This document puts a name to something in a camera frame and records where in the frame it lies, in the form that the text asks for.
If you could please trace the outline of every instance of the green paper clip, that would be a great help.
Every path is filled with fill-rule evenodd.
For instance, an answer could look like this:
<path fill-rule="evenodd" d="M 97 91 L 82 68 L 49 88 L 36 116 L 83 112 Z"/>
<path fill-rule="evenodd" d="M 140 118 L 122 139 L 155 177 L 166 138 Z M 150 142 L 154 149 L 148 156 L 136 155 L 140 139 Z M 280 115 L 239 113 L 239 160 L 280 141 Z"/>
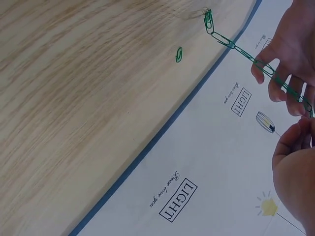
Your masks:
<path fill-rule="evenodd" d="M 204 21 L 204 24 L 206 27 L 206 32 L 208 34 L 210 34 L 214 39 L 216 39 L 219 44 L 222 44 L 225 47 L 228 47 L 230 49 L 235 49 L 240 54 L 242 54 L 244 57 L 246 57 L 251 62 L 253 62 L 257 66 L 257 68 L 259 68 L 265 75 L 267 75 L 271 79 L 275 80 L 276 83 L 278 83 L 281 87 L 283 87 L 288 93 L 293 95 L 297 102 L 303 103 L 305 110 L 307 112 L 309 112 L 310 117 L 313 117 L 313 108 L 312 108 L 311 104 L 309 103 L 309 101 L 304 96 L 300 95 L 298 92 L 296 92 L 294 89 L 292 89 L 289 85 L 282 82 L 278 73 L 269 64 L 264 64 L 263 62 L 256 60 L 248 52 L 246 52 L 242 48 L 238 47 L 235 44 L 235 42 L 226 38 L 222 34 L 215 32 L 212 10 L 209 9 L 208 11 L 205 12 L 205 16 L 204 16 L 203 21 Z"/>

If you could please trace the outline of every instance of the finger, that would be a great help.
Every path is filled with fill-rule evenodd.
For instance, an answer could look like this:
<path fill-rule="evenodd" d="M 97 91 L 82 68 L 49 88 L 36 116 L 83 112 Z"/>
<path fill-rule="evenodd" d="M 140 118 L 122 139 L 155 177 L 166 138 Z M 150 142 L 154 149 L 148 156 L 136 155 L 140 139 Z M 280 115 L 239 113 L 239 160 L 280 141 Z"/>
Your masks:
<path fill-rule="evenodd" d="M 315 88 L 313 86 L 306 85 L 304 98 L 307 99 L 307 101 L 309 102 L 309 104 L 307 104 L 305 101 L 303 101 L 304 108 L 306 106 L 304 116 L 310 117 L 310 110 L 311 108 L 314 107 L 314 99 L 315 99 Z"/>
<path fill-rule="evenodd" d="M 301 149 L 310 148 L 310 142 L 311 142 L 310 120 L 306 117 L 303 117 L 299 120 L 298 124 L 300 126 L 301 133 L 298 140 L 292 146 L 291 152 L 296 152 Z"/>
<path fill-rule="evenodd" d="M 290 72 L 281 63 L 276 69 L 274 78 L 270 80 L 268 85 L 269 97 L 273 102 L 286 101 L 286 94 L 281 87 L 289 77 Z"/>
<path fill-rule="evenodd" d="M 289 87 L 293 89 L 296 93 L 301 94 L 304 82 L 292 75 L 289 83 Z M 289 113 L 293 116 L 302 116 L 305 114 L 305 109 L 302 103 L 299 103 L 296 99 L 297 97 L 287 92 L 286 94 L 286 106 Z"/>
<path fill-rule="evenodd" d="M 262 84 L 264 82 L 264 74 L 261 70 L 266 64 L 272 62 L 272 60 L 276 58 L 276 52 L 273 50 L 272 46 L 273 43 L 271 41 L 271 43 L 255 58 L 255 61 L 257 61 L 257 63 L 254 62 L 252 65 L 252 75 L 256 78 L 259 84 Z"/>
<path fill-rule="evenodd" d="M 292 125 L 279 139 L 274 155 L 272 157 L 272 169 L 291 153 L 292 146 L 298 141 L 301 134 L 300 125 Z"/>
<path fill-rule="evenodd" d="M 311 148 L 311 134 L 307 134 L 304 137 L 304 140 L 302 142 L 302 148 L 301 149 L 308 149 Z"/>

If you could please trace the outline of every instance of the wood grain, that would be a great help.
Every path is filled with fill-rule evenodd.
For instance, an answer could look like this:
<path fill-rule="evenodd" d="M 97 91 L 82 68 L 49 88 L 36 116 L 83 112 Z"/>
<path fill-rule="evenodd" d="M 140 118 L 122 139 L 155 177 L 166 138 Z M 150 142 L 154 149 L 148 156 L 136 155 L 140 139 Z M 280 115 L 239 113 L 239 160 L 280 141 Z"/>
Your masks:
<path fill-rule="evenodd" d="M 0 235 L 67 235 L 224 50 L 202 9 L 233 37 L 252 6 L 1 0 Z"/>

